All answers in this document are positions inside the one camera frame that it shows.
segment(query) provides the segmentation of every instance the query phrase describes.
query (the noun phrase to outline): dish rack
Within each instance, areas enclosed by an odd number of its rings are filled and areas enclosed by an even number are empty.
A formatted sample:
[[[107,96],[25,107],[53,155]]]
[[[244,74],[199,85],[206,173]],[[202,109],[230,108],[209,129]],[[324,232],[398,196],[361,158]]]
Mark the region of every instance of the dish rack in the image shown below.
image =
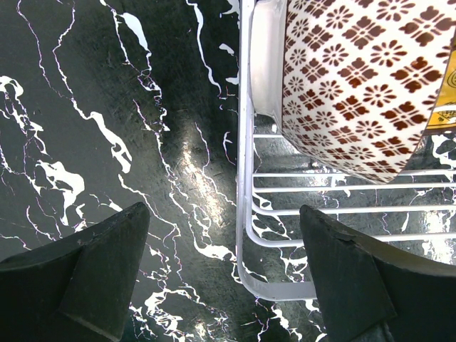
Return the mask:
[[[299,208],[296,209],[263,209],[253,201],[254,194],[280,192],[323,192],[323,191],[353,191],[353,190],[380,190],[380,189],[426,189],[433,187],[456,187],[456,182],[434,182],[419,183],[410,182],[403,184],[388,185],[337,185],[336,180],[345,174],[333,173],[255,173],[254,171],[254,141],[256,139],[283,139],[278,134],[254,134],[254,108],[250,97],[250,75],[249,75],[249,51],[250,35],[252,28],[252,14],[255,0],[241,1],[240,11],[240,34],[241,48],[239,58],[239,139],[238,139],[238,158],[237,158],[237,221],[236,221],[236,252],[237,269],[239,278],[243,285],[253,295],[270,301],[296,301],[306,299],[316,299],[314,284],[311,281],[303,282],[284,282],[268,283],[254,278],[247,271],[243,260],[243,240],[244,233],[256,244],[266,247],[301,247],[303,242],[300,239],[289,239],[271,241],[258,236],[252,224],[252,211],[266,216],[288,216],[299,215]],[[445,175],[448,179],[456,174],[456,170],[416,170],[402,172],[403,176],[420,175]],[[260,177],[330,177],[329,186],[310,186],[310,187],[263,187],[256,188],[254,179]],[[379,212],[419,212],[419,211],[444,211],[456,210],[456,205],[413,205],[413,206],[387,206],[387,207],[352,207],[352,208],[323,208],[326,214],[359,214],[359,213],[379,213]],[[392,234],[373,236],[384,242],[412,241],[412,240],[431,240],[431,239],[456,239],[456,233],[424,233],[424,234]]]

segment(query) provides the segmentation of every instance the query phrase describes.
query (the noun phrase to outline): black marble surface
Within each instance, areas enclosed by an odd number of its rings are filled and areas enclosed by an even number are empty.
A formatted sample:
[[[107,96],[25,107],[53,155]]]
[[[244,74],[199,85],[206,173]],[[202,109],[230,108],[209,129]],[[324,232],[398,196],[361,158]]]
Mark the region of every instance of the black marble surface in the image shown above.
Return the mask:
[[[235,269],[237,0],[5,0],[0,23],[0,259],[144,201],[152,219],[123,341],[328,340],[316,301],[256,299]],[[259,132],[273,129],[258,119]],[[428,140],[409,166],[454,167],[455,147],[452,137]],[[261,172],[324,170],[283,141],[256,148]],[[435,188],[258,200],[286,209],[455,198],[452,188]],[[340,220],[398,234],[454,231],[453,216]],[[254,223],[264,237],[299,238],[295,217]],[[451,241],[395,244],[454,261]],[[245,249],[246,266],[263,279],[310,277],[302,248],[265,250],[246,239]]]

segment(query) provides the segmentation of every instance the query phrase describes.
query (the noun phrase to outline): patterned cup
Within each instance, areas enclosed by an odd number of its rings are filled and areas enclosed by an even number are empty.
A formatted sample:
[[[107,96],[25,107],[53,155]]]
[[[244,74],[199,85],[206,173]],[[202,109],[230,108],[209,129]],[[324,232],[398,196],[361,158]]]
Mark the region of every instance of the patterned cup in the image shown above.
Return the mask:
[[[255,110],[298,151],[390,182],[435,106],[455,9],[455,0],[260,0],[250,51]]]

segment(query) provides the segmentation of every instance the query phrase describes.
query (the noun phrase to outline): mug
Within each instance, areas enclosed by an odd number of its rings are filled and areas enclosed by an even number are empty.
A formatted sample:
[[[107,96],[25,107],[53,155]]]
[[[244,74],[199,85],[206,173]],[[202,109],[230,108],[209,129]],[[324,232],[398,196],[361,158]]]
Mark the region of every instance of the mug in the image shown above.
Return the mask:
[[[260,0],[255,111],[324,165],[383,184],[406,166],[442,85],[455,0]]]

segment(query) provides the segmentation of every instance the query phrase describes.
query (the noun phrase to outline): yellow packaging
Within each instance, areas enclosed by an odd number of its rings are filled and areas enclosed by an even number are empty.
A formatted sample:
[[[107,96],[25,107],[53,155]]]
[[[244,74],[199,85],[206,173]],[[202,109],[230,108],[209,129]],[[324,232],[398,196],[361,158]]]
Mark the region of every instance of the yellow packaging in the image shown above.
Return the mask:
[[[442,88],[437,97],[436,107],[454,104],[456,104],[456,50],[453,46]],[[427,124],[426,133],[438,134],[436,130],[439,133],[445,130],[456,130],[456,111],[446,110],[433,113]]]

